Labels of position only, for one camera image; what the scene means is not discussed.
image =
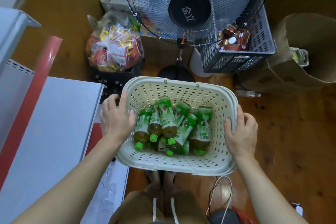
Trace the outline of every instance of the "white plastic basket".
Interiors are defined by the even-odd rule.
[[[191,108],[210,106],[213,108],[210,127],[211,144],[204,156],[174,155],[145,149],[134,149],[133,134],[124,142],[116,158],[124,165],[146,170],[166,170],[195,175],[228,175],[236,169],[232,156],[228,152],[224,139],[224,120],[231,119],[233,131],[236,128],[236,107],[238,101],[229,89],[201,82],[183,82],[156,77],[136,77],[124,86],[127,90],[128,111],[134,109],[136,123],[143,107],[153,104],[162,96],[170,97],[173,106],[179,100],[191,105]]]

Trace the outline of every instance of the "fan brand logo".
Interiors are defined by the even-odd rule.
[[[187,19],[187,21],[195,21],[194,16],[191,14],[191,9],[189,7],[184,7],[182,8],[182,12],[185,16],[185,18]]]

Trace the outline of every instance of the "power cord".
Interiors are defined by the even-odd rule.
[[[229,177],[227,177],[227,176],[220,176],[219,178],[216,177],[216,178],[217,178],[217,179],[216,179],[216,182],[215,182],[214,185],[212,186],[212,188],[211,188],[211,190],[210,190],[210,193],[209,193],[209,200],[210,200],[210,201],[209,201],[209,206],[208,206],[207,212],[205,213],[205,216],[207,216],[208,213],[209,213],[209,215],[210,215],[210,205],[211,205],[211,202],[212,202],[213,191],[214,191],[214,189],[218,186],[218,184],[219,184],[219,180],[220,180],[222,177],[225,177],[225,178],[227,178],[227,179],[229,180],[229,182],[230,182],[230,186],[231,186],[231,190],[230,190],[230,196],[229,196],[229,199],[225,202],[225,204],[227,203],[227,206],[226,206],[226,208],[225,208],[225,212],[224,212],[224,215],[223,215],[221,224],[223,224],[225,214],[226,214],[226,212],[227,212],[227,210],[228,210],[228,208],[229,208],[229,205],[230,205],[230,203],[231,203],[231,200],[232,200],[232,189],[233,189],[233,186],[232,186],[232,181],[230,180]]]

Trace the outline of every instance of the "fan motor housing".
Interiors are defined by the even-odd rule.
[[[185,29],[199,28],[211,14],[209,0],[171,0],[168,7],[170,19]]]

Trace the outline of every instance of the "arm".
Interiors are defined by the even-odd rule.
[[[100,114],[103,138],[58,184],[17,217],[12,224],[79,223],[98,184],[134,125],[134,112],[126,114],[126,94],[116,107],[112,95]]]
[[[224,122],[225,142],[245,181],[260,224],[307,224],[272,184],[254,158],[258,124],[237,107],[237,128],[232,135],[230,120]]]

